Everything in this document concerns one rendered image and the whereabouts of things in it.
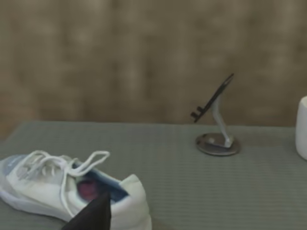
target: white mug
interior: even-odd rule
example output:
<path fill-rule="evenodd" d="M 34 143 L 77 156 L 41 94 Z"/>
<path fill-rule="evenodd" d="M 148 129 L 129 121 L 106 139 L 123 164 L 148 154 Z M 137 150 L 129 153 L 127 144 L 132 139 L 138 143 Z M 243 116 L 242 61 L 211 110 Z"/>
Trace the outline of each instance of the white mug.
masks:
<path fill-rule="evenodd" d="M 295 145 L 298 154 L 307 160 L 307 96 L 303 97 L 298 105 Z"/>

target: black object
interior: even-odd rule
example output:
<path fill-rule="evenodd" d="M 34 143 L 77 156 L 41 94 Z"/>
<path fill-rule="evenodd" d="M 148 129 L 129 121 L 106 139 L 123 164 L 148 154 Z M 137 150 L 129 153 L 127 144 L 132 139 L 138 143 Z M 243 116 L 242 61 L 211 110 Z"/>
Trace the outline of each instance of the black object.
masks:
<path fill-rule="evenodd" d="M 61 230 L 110 230 L 110 194 L 104 193 L 92 200 Z"/>
<path fill-rule="evenodd" d="M 191 113 L 191 117 L 193 117 L 195 120 L 194 122 L 196 123 L 212 106 L 214 101 L 218 98 L 218 96 L 224 91 L 224 89 L 227 87 L 227 85 L 232 81 L 234 77 L 234 74 L 232 73 L 226 80 L 220 85 L 220 87 L 215 91 L 214 95 L 212 98 L 208 101 L 208 103 L 205 105 L 204 108 L 201 108 L 200 106 L 197 107 L 198 112 L 200 114 L 198 115 L 195 112 Z"/>

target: shoe sole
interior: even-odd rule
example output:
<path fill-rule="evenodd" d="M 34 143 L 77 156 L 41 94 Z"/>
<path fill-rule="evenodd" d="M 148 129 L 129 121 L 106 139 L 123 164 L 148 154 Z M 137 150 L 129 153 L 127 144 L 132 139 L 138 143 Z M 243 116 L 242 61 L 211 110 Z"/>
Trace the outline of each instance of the shoe sole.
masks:
<path fill-rule="evenodd" d="M 55 211 L 53 208 L 44 207 L 41 205 L 34 204 L 32 202 L 19 199 L 9 193 L 7 193 L 0 185 L 0 197 L 1 199 L 8 204 L 9 206 L 23 212 L 33 213 L 37 215 L 50 216 L 61 219 L 65 222 L 69 222 L 71 220 L 71 216 L 66 213 L 60 213 Z M 152 220 L 150 215 L 148 217 L 138 223 L 135 227 L 132 228 L 112 228 L 111 230 L 152 230 Z"/>

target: gray ribbed mat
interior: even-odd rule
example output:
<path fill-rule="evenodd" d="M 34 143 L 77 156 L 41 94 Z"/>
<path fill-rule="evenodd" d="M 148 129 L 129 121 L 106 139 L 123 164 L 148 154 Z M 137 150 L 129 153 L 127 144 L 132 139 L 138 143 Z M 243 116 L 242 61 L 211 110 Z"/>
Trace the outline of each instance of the gray ribbed mat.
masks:
<path fill-rule="evenodd" d="M 294 129 L 230 127 L 238 155 L 219 158 L 194 147 L 213 126 L 30 122 L 1 147 L 1 157 L 46 150 L 82 160 L 111 157 L 100 168 L 135 173 L 147 191 L 153 230 L 306 230 L 307 161 Z M 63 222 L 15 211 L 0 201 L 3 230 L 56 230 Z"/>

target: table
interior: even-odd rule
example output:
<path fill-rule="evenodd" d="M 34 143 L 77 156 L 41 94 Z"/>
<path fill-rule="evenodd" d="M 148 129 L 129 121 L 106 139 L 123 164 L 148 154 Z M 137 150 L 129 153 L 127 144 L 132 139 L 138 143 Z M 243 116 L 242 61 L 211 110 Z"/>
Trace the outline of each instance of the table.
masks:
<path fill-rule="evenodd" d="M 1 146 L 1 157 L 45 150 L 85 160 L 123 179 L 135 173 L 146 189 L 153 230 L 306 230 L 307 161 L 295 150 L 295 129 L 231 126 L 242 151 L 213 157 L 194 139 L 214 126 L 27 122 Z M 0 201 L 1 229 L 55 230 L 60 220 L 13 210 Z"/>

